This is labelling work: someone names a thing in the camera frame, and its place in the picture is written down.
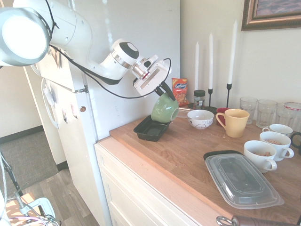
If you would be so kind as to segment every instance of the baseboard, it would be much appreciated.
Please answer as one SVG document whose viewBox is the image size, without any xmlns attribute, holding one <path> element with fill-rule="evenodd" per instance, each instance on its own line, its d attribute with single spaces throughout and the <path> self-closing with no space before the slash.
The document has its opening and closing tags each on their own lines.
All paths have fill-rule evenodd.
<svg viewBox="0 0 301 226">
<path fill-rule="evenodd" d="M 14 133 L 5 137 L 0 137 L 0 144 L 7 143 L 9 141 L 17 140 L 25 136 L 35 134 L 38 132 L 44 131 L 43 126 L 37 126 L 31 129 L 27 129 L 18 133 Z"/>
<path fill-rule="evenodd" d="M 60 163 L 60 164 L 58 164 L 56 166 L 57 166 L 57 170 L 58 171 L 69 169 L 67 161 L 64 161 L 64 162 L 62 162 L 62 163 Z"/>
</svg>

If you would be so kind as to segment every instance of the jar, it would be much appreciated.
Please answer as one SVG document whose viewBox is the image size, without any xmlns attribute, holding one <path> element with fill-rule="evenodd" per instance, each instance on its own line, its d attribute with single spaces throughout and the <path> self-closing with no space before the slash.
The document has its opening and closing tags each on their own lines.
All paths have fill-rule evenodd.
<svg viewBox="0 0 301 226">
<path fill-rule="evenodd" d="M 203 109 L 206 92 L 204 90 L 195 90 L 193 92 L 193 109 Z"/>
</svg>

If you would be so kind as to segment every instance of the glass tumbler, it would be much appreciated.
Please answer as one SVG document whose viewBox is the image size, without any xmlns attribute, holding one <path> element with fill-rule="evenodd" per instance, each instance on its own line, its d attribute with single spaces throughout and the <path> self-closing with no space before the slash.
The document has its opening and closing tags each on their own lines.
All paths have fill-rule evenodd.
<svg viewBox="0 0 301 226">
<path fill-rule="evenodd" d="M 274 100 L 259 100 L 256 126 L 264 128 L 271 125 L 276 108 L 277 102 Z"/>
<path fill-rule="evenodd" d="M 257 99 L 254 97 L 242 97 L 240 99 L 240 109 L 245 110 L 249 112 L 250 117 L 248 121 L 246 122 L 248 124 L 252 124 L 254 112 L 257 106 Z"/>
<path fill-rule="evenodd" d="M 292 127 L 296 115 L 297 112 L 284 107 L 284 103 L 278 104 L 276 110 L 276 124 Z"/>
</svg>

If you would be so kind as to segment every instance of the black candle holder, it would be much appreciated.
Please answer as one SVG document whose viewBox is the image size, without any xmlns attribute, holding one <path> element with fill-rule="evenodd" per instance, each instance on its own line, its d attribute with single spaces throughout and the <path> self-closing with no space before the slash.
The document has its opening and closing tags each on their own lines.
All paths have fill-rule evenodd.
<svg viewBox="0 0 301 226">
<path fill-rule="evenodd" d="M 216 114 L 216 107 L 211 107 L 211 94 L 213 93 L 213 89 L 208 89 L 208 93 L 209 93 L 209 106 L 208 107 L 204 107 L 204 110 L 210 111 L 213 114 Z"/>
<path fill-rule="evenodd" d="M 229 104 L 229 95 L 230 95 L 230 89 L 232 88 L 232 84 L 227 84 L 227 90 L 228 90 L 228 96 L 227 96 L 227 107 Z"/>
</svg>

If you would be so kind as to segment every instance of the white mug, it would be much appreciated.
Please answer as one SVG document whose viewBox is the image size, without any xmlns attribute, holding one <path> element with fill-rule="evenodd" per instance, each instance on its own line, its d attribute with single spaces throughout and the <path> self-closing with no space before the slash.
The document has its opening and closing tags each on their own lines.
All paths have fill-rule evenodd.
<svg viewBox="0 0 301 226">
<path fill-rule="evenodd" d="M 283 159 L 292 158 L 294 156 L 293 150 L 289 148 L 289 146 L 291 145 L 291 140 L 286 135 L 269 131 L 262 132 L 259 137 L 259 140 L 264 141 L 276 148 L 277 153 L 274 157 L 275 161 L 281 161 Z"/>
<path fill-rule="evenodd" d="M 273 132 L 276 132 L 276 133 L 281 133 L 283 135 L 286 135 L 286 136 L 290 136 L 293 132 L 293 129 L 286 126 L 286 125 L 282 125 L 282 124 L 272 124 L 268 127 L 265 127 L 262 129 L 263 132 L 265 132 L 265 130 L 268 130 L 268 131 L 273 131 Z"/>
<path fill-rule="evenodd" d="M 259 169 L 261 173 L 277 169 L 277 164 L 273 160 L 277 151 L 272 145 L 259 140 L 250 140 L 245 142 L 244 148 L 245 156 Z M 266 153 L 270 153 L 270 156 L 258 155 Z"/>
</svg>

